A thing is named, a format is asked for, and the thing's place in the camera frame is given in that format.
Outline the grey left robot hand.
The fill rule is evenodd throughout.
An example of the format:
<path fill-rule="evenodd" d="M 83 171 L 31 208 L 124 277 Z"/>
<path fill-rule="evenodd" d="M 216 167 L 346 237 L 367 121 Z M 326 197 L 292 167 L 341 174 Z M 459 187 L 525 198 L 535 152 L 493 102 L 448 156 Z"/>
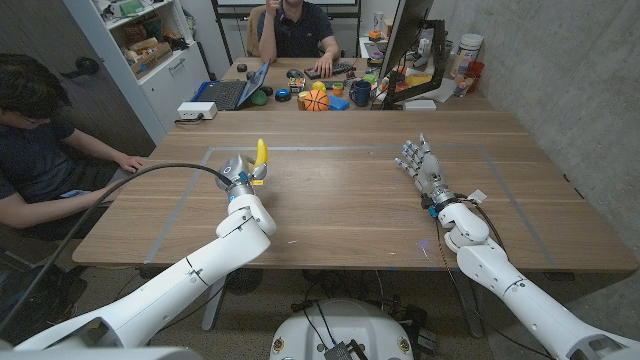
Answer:
<path fill-rule="evenodd" d="M 232 202 L 240 195 L 254 195 L 252 181 L 263 180 L 267 175 L 267 161 L 264 159 L 253 160 L 242 154 L 228 159 L 218 170 L 231 181 L 226 185 L 220 178 L 216 179 L 216 185 L 227 193 L 228 200 Z"/>

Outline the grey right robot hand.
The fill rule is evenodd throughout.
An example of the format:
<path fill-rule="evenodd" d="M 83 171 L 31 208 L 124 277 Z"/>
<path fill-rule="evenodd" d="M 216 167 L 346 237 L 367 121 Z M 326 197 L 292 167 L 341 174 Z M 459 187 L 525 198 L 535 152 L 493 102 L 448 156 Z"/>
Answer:
<path fill-rule="evenodd" d="M 428 200 L 424 200 L 425 208 L 431 206 L 439 213 L 447 205 L 457 201 L 441 175 L 437 157 L 431 152 L 431 147 L 423 133 L 419 142 L 407 140 L 402 148 L 403 158 L 396 158 L 395 162 L 413 178 L 418 190 Z"/>

